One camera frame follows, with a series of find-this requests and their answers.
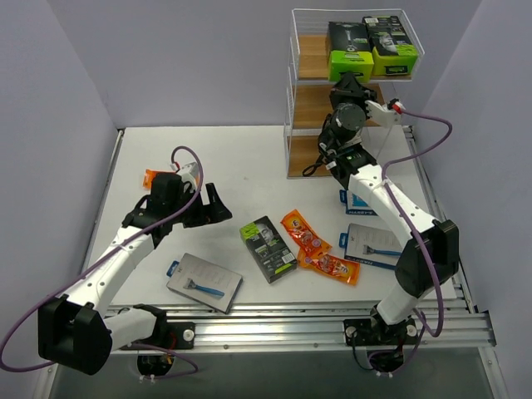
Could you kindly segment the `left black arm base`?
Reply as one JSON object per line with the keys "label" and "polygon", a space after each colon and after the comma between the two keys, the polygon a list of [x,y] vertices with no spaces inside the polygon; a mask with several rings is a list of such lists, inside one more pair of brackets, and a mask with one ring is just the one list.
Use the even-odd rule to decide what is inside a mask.
{"label": "left black arm base", "polygon": [[169,323],[165,347],[172,350],[191,350],[195,345],[195,323]]}

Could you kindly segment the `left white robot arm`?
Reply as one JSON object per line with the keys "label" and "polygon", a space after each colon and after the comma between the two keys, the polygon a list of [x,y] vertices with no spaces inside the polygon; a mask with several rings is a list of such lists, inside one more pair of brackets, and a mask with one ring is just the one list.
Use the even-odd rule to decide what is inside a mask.
{"label": "left white robot arm", "polygon": [[173,348],[177,339],[164,310],[137,304],[112,317],[107,310],[124,282],[174,225],[195,228],[231,217],[214,184],[189,174],[158,174],[150,193],[125,216],[94,268],[38,308],[39,356],[94,375],[117,349]]}

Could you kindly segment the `small black green razor box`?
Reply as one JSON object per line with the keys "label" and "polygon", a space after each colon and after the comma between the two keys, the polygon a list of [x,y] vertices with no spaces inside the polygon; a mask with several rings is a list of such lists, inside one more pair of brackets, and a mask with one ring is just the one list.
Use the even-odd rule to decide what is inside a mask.
{"label": "small black green razor box", "polygon": [[239,232],[268,283],[297,269],[296,257],[268,216],[246,224]]}

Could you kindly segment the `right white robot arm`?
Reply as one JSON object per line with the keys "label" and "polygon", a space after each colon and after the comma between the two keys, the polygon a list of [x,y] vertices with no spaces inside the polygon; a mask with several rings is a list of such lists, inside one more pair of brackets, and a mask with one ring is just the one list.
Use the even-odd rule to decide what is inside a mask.
{"label": "right white robot arm", "polygon": [[459,230],[440,221],[408,198],[388,177],[390,162],[379,165],[358,139],[369,120],[382,127],[398,124],[405,109],[398,100],[377,103],[377,93],[344,72],[332,87],[332,113],[318,137],[321,162],[345,189],[358,195],[385,222],[401,245],[391,292],[372,310],[369,333],[390,342],[418,303],[435,293],[438,312],[444,312],[441,286],[459,269]]}

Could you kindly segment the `black green razor pack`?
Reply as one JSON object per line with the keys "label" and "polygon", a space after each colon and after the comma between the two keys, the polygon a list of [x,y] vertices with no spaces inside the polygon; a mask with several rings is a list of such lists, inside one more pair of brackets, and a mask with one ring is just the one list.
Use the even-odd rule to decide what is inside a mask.
{"label": "black green razor pack", "polygon": [[374,62],[365,24],[329,22],[326,49],[329,81],[337,82],[347,72],[361,83],[371,80]]}

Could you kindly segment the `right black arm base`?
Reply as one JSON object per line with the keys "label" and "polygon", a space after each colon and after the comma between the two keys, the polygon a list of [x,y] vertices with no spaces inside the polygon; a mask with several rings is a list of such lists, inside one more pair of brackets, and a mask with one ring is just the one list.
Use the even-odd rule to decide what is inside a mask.
{"label": "right black arm base", "polygon": [[372,326],[370,318],[344,319],[342,326],[347,346],[382,346],[385,344]]}

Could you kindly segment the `tall green black razor box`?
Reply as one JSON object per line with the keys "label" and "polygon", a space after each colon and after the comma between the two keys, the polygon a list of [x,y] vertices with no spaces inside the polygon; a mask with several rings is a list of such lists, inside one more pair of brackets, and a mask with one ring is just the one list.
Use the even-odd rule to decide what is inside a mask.
{"label": "tall green black razor box", "polygon": [[410,76],[418,51],[398,16],[365,16],[373,76]]}

